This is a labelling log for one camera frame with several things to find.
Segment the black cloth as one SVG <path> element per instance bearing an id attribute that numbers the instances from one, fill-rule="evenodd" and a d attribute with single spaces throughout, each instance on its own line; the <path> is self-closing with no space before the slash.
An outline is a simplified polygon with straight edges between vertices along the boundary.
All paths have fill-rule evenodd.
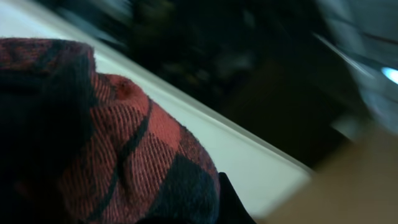
<path id="1" fill-rule="evenodd" d="M 220 209 L 216 224 L 256 224 L 244 208 L 232 183 L 224 172 L 218 174 L 220 180 Z M 138 221 L 137 224 L 191 224 L 178 218 L 153 217 Z"/>

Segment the red plaid flannel shirt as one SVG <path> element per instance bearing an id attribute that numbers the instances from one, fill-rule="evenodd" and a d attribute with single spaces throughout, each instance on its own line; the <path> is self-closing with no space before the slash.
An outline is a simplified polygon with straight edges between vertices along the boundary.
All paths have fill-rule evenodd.
<path id="1" fill-rule="evenodd" d="M 204 147 L 91 46 L 1 40 L 2 223 L 214 223 L 219 207 Z"/>

